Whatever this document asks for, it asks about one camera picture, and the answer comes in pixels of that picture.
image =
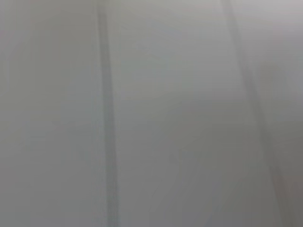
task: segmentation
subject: dark vertical line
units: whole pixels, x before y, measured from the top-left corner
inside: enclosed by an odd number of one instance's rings
[[[105,1],[97,0],[97,23],[104,112],[104,143],[106,153],[107,226],[119,227],[114,98],[106,9]]]
[[[278,159],[275,155],[272,136],[270,131],[267,129],[260,98],[254,85],[253,72],[250,69],[248,57],[243,48],[242,37],[239,31],[236,16],[233,11],[232,3],[230,0],[220,1],[226,17],[227,27],[235,48],[238,66],[242,75],[244,87],[246,89],[247,99],[249,100],[256,121],[265,162],[268,166],[275,190],[281,221],[284,227],[294,227],[294,214],[289,203],[289,198],[287,196],[285,182]]]

